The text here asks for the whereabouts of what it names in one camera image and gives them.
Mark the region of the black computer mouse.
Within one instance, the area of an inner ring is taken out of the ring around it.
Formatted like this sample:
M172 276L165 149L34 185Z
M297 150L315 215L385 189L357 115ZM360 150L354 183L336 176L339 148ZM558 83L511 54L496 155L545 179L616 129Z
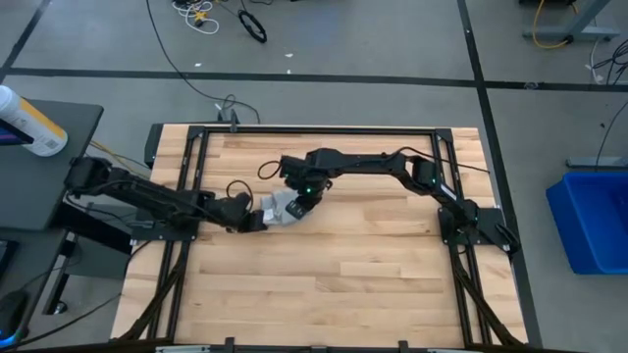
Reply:
M23 289L9 292L0 298L0 347L15 341L27 301L28 293Z

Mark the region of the grey table foot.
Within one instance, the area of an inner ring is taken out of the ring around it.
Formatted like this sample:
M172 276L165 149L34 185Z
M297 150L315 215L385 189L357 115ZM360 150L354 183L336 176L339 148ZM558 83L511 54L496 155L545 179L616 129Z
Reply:
M565 164L571 169L628 170L628 157L570 157Z
M618 37L621 31L610 25L595 25L594 20L611 0L518 0L523 6L536 7L532 24L524 29L522 36L536 40L554 41L554 46L566 45L573 41L605 40ZM575 12L574 18L566 25L539 25L542 10L546 6L564 7Z

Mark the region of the grey microfiber towel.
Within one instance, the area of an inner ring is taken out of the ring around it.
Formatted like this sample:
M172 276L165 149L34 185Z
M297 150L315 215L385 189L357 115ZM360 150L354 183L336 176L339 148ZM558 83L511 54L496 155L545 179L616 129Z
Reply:
M261 198L261 210L265 212L263 223L270 226L289 226L299 222L286 211L286 205L291 200L296 200L297 191L292 189L283 189L273 191L270 196Z

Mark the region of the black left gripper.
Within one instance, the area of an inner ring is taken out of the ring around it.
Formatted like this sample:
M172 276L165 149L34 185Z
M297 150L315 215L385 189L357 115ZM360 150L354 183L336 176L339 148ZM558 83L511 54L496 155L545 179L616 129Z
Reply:
M259 232L268 229L268 227L262 222L265 217L265 212L263 210L243 213L242 209L237 205L234 197L218 199L216 201L216 211L218 218L222 221L224 227L240 229L243 227L245 222L251 218L253 221L248 223L249 232Z

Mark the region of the desk leg base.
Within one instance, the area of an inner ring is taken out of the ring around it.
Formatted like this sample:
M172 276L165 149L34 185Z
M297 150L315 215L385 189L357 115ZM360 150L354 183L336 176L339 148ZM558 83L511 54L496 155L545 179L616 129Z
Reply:
M131 228L135 209L122 205L88 203L85 206L64 202L59 206L52 227L65 236L59 263L53 267L52 287L44 295L44 315L68 310L63 298L71 277L124 277L131 257Z

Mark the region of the white bottle yellow label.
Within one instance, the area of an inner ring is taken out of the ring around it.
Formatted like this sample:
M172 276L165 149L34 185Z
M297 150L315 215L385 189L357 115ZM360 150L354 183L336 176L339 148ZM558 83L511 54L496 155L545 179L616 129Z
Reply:
M0 85L0 121L32 138L25 149L39 157L51 157L68 143L67 133L13 89Z

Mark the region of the black device with screen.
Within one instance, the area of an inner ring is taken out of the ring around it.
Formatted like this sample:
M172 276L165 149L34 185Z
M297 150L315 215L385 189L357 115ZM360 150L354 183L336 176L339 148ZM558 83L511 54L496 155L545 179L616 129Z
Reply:
M33 138L0 119L0 146L29 145Z

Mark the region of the black side table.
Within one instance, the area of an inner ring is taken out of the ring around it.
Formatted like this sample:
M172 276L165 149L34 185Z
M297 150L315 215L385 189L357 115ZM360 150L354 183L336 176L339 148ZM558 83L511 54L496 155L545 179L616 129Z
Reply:
M0 227L43 230L62 203L71 161L84 154L104 108L35 99L29 102L62 127L69 139L52 157L36 156L18 145L0 146Z

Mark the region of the blue plastic bin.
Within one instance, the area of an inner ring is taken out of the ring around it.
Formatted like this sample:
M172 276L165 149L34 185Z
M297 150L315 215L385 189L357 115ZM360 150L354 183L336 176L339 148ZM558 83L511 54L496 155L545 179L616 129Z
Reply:
M546 197L575 274L628 275L628 173L566 173Z

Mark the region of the dark grey desk top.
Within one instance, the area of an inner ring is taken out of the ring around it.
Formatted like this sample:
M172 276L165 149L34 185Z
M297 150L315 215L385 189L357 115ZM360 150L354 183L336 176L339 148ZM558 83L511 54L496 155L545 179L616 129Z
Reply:
M16 332L10 337L0 338L0 347L18 343L27 336L28 324L66 238L67 232L62 229L26 231L0 228L0 240L17 243L16 251L0 277L0 299L17 290L26 293L24 311Z

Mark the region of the black table edge box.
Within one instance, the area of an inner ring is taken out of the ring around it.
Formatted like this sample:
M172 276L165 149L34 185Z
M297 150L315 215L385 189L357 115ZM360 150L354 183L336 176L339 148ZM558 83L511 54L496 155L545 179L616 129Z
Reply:
M144 144L143 163L149 170L152 170L154 166L163 126L163 124L153 124Z

